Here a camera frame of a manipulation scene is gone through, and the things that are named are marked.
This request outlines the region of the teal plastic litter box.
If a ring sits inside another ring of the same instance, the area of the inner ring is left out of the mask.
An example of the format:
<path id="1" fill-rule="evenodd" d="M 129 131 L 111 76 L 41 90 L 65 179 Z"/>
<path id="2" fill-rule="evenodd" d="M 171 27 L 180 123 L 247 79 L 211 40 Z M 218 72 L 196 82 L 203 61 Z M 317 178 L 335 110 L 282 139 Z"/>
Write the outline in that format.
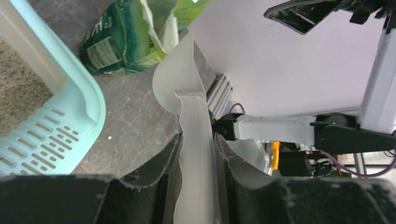
<path id="1" fill-rule="evenodd" d="M 106 118 L 103 93 L 27 1 L 1 1 L 0 34 L 53 93 L 0 139 L 0 174 L 68 175 L 102 131 Z"/>

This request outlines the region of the translucent plastic litter scoop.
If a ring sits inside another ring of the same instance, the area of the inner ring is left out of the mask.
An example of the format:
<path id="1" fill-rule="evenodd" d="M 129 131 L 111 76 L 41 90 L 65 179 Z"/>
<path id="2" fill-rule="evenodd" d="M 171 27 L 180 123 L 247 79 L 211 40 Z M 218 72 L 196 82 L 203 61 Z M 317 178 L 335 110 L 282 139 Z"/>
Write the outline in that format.
<path id="1" fill-rule="evenodd" d="M 152 80 L 158 103 L 179 117 L 183 132 L 179 156 L 181 190 L 176 224 L 219 222 L 216 161 L 206 92 L 194 61 L 194 34 L 189 32 L 158 64 Z"/>

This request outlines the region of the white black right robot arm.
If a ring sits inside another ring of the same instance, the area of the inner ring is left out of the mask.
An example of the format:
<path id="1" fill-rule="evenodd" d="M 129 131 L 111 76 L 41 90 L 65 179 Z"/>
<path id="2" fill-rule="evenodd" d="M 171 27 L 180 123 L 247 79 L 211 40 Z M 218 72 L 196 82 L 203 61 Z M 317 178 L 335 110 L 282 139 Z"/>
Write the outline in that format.
<path id="1" fill-rule="evenodd" d="M 290 0 L 264 17 L 305 35 L 330 13 L 352 13 L 364 24 L 384 18 L 378 49 L 357 116 L 327 113 L 305 117 L 257 117 L 229 113 L 212 125 L 226 140 L 260 139 L 313 146 L 324 154 L 354 154 L 396 148 L 396 3 L 393 0 Z"/>

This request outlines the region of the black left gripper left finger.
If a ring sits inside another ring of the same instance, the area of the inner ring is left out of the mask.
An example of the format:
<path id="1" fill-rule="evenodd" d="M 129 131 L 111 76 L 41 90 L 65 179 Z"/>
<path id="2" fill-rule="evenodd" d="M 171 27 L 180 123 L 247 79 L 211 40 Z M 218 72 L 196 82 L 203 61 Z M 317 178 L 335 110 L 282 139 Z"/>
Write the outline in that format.
<path id="1" fill-rule="evenodd" d="M 113 175 L 7 176 L 0 180 L 3 224 L 171 224 L 180 191 L 176 134 L 146 163 Z"/>

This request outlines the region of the green litter bag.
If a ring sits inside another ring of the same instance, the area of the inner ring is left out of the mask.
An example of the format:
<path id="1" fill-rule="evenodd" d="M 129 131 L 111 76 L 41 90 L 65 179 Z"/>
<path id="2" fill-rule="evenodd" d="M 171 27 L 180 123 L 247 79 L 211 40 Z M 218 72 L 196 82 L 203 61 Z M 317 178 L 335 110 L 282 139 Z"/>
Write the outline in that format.
<path id="1" fill-rule="evenodd" d="M 82 42 L 82 64 L 93 74 L 138 73 L 161 62 L 179 33 L 209 0 L 116 0 Z"/>

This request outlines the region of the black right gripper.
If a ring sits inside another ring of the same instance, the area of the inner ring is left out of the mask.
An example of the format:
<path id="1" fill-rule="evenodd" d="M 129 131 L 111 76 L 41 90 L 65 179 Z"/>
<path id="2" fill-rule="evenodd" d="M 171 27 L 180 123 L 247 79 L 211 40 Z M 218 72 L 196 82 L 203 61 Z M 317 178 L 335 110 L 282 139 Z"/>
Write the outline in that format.
<path id="1" fill-rule="evenodd" d="M 396 28 L 395 0 L 290 0 L 270 7 L 263 16 L 305 35 L 339 9 L 353 14 L 350 23 L 362 25 L 375 13 L 376 19 L 385 18 L 386 34 Z"/>

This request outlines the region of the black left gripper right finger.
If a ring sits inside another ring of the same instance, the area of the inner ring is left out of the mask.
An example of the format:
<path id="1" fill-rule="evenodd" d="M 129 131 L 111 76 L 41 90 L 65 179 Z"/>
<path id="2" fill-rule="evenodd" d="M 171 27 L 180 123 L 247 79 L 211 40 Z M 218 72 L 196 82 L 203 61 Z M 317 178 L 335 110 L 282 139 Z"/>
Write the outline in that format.
<path id="1" fill-rule="evenodd" d="M 379 179 L 274 178 L 214 135 L 222 224 L 393 224 L 396 189 Z"/>

